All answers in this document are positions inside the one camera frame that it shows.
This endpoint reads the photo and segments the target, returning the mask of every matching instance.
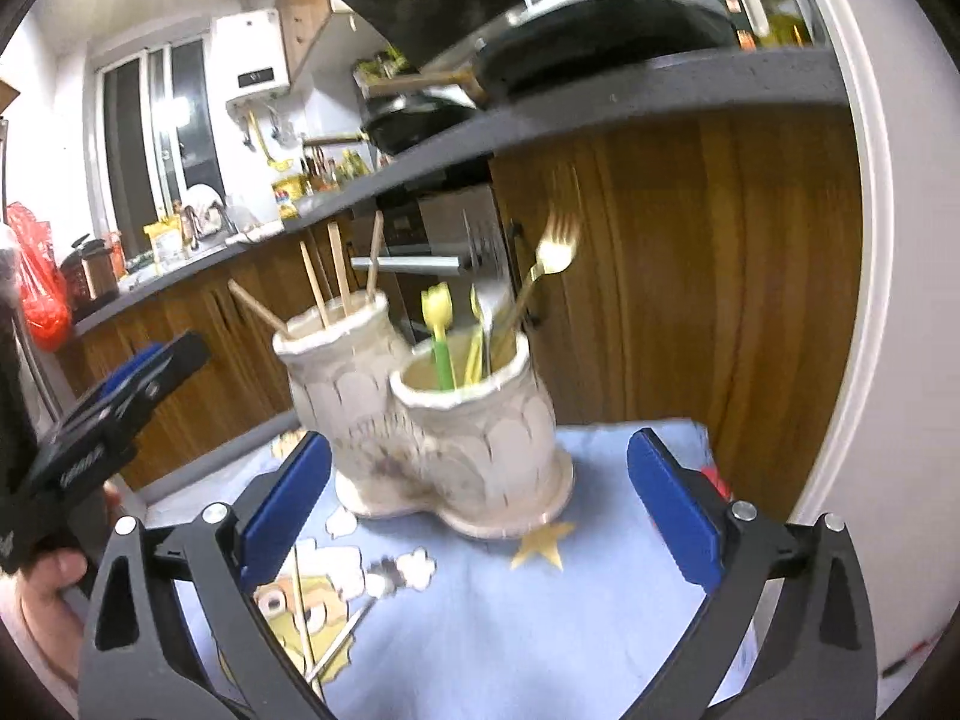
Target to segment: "table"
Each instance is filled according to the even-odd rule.
[[[349,655],[335,662],[332,679],[328,672],[323,694],[339,720],[621,717],[704,598],[680,576],[627,479],[627,442],[644,424],[683,466],[712,464],[706,429],[688,420],[558,429],[577,477],[558,520],[572,531],[564,536],[570,528],[556,528],[558,556],[549,538],[542,552],[525,556],[517,541],[469,541],[429,514],[362,522],[333,538],[326,529],[331,516],[335,532],[349,530],[352,518],[338,512],[328,485],[298,542],[317,656],[343,627],[347,607],[354,611],[366,600],[361,566],[401,555],[415,555],[406,562],[420,569],[436,565],[425,589],[407,587],[379,601],[357,628]],[[252,461],[224,496],[232,501],[248,479],[279,462]],[[559,557],[562,568],[547,556]],[[329,573],[346,603],[316,577],[320,572]],[[289,595],[283,574],[258,591],[261,608],[270,597],[282,603],[285,584]],[[213,685],[241,700],[219,666],[192,586],[181,584],[179,593]],[[272,625],[299,650],[290,613]],[[714,701],[741,690],[756,657],[751,628]]]

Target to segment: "human hand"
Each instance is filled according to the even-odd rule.
[[[120,507],[120,494],[113,485],[104,486],[107,510]],[[61,596],[86,573],[86,557],[71,549],[59,549],[40,556],[17,578],[20,607],[30,635],[37,642],[51,670],[73,686],[80,674],[80,645],[83,620]]]

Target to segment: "window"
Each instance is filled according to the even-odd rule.
[[[200,184],[222,199],[206,95],[203,38],[143,50],[97,73],[97,141],[107,223],[124,253],[150,250],[143,228],[189,205]]]

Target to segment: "ceramic utensil holder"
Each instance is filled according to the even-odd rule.
[[[426,489],[405,459],[377,450],[376,436],[394,413],[388,380],[410,359],[410,346],[390,323],[383,293],[370,302],[354,293],[350,306],[344,317],[342,301],[328,301],[328,328],[316,308],[294,317],[291,340],[274,336],[274,351],[287,367],[296,416],[330,441],[337,484],[344,477],[357,514],[402,514]]]
[[[471,339],[472,331],[448,339],[458,374]],[[419,444],[412,464],[434,493],[424,508],[473,538],[529,533],[559,515],[573,489],[573,463],[556,445],[553,403],[527,338],[518,334],[509,351],[493,376],[453,391],[436,390],[430,343],[390,377],[397,424]]]

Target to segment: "metal screw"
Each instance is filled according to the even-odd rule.
[[[757,507],[749,501],[736,501],[730,507],[733,516],[744,522],[752,522],[757,519]]]
[[[206,509],[203,510],[203,522],[208,522],[211,525],[216,525],[218,522],[223,522],[227,516],[227,506],[222,503],[211,503]]]
[[[136,531],[136,519],[133,517],[120,517],[113,529],[120,533],[120,536],[129,536]]]
[[[843,522],[843,517],[840,517],[839,514],[827,514],[824,517],[824,525],[834,533],[843,533],[843,528],[847,526],[846,522]]]

